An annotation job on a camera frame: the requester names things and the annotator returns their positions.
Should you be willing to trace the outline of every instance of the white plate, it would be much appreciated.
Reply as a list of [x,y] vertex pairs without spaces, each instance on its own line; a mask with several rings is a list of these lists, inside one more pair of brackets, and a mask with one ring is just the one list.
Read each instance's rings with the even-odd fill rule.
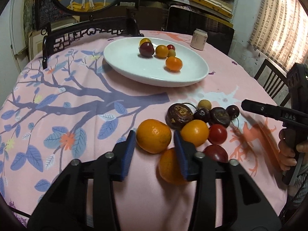
[[143,37],[122,38],[108,44],[104,50],[104,58],[109,65],[121,75],[134,81],[160,86],[184,87],[201,81],[208,75],[205,60],[191,49],[175,42],[149,38],[154,46],[172,44],[177,57],[183,62],[180,72],[168,72],[166,59],[142,58],[139,55],[139,42]]

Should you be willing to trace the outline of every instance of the wall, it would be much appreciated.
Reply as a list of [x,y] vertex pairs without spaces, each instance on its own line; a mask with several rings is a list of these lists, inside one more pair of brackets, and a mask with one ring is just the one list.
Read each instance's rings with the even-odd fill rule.
[[[259,13],[260,5],[261,0],[238,0],[233,19],[234,38],[229,52],[229,56],[240,64],[252,77],[255,76],[264,59],[267,58],[258,50],[255,51],[248,43]],[[269,73],[269,69],[265,69],[258,80],[261,85],[264,85]],[[287,93],[288,89],[285,86],[281,93],[274,98],[274,101],[280,104]]]
[[11,51],[10,5],[11,1],[0,15],[0,105],[12,91],[19,74]]

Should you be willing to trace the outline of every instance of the metal screw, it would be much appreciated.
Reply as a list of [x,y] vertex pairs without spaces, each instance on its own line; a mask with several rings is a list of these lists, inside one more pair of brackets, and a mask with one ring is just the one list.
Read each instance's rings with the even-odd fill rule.
[[71,164],[72,166],[77,166],[79,163],[80,163],[80,160],[78,160],[78,159],[74,159],[74,160],[72,160],[72,161],[70,162],[70,164]]
[[107,152],[106,154],[105,154],[105,157],[106,158],[108,158],[108,159],[111,159],[111,158],[113,158],[114,157],[114,153],[112,153],[112,152]]
[[240,164],[240,163],[238,162],[238,160],[235,160],[235,159],[231,159],[231,160],[229,161],[229,163],[230,163],[232,166],[237,166],[238,164]]
[[202,159],[202,158],[205,157],[205,154],[202,153],[202,152],[196,152],[196,153],[195,153],[195,157],[198,158],[198,159]]

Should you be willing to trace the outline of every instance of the curtain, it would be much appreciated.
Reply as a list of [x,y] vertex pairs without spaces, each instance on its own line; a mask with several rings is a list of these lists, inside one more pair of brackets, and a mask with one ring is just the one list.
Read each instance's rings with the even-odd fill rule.
[[286,71],[308,64],[308,16],[299,1],[262,0],[249,43]]

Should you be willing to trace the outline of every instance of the round table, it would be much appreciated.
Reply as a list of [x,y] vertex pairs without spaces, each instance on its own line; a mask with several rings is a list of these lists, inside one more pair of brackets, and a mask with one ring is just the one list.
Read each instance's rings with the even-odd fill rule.
[[[142,33],[191,48],[188,35]],[[103,33],[82,39],[51,56],[47,70],[42,70],[42,58],[37,56],[20,74],[0,112],[0,191],[11,206],[31,214],[72,159],[95,160],[145,119],[164,122],[167,109],[176,102],[196,105],[207,99],[213,107],[224,108],[233,104],[240,108],[244,99],[275,104],[240,65],[209,44],[203,51],[194,49],[210,68],[197,84],[162,88],[129,80],[103,61],[106,45],[119,38]],[[229,159],[240,161],[279,214],[287,197],[277,160],[282,124],[243,110],[238,119],[239,129],[229,127],[222,146]],[[126,180],[114,183],[122,231],[188,229],[196,183],[173,186],[163,181],[157,172],[159,158],[160,154],[136,148]],[[217,206],[219,225],[219,197]]]

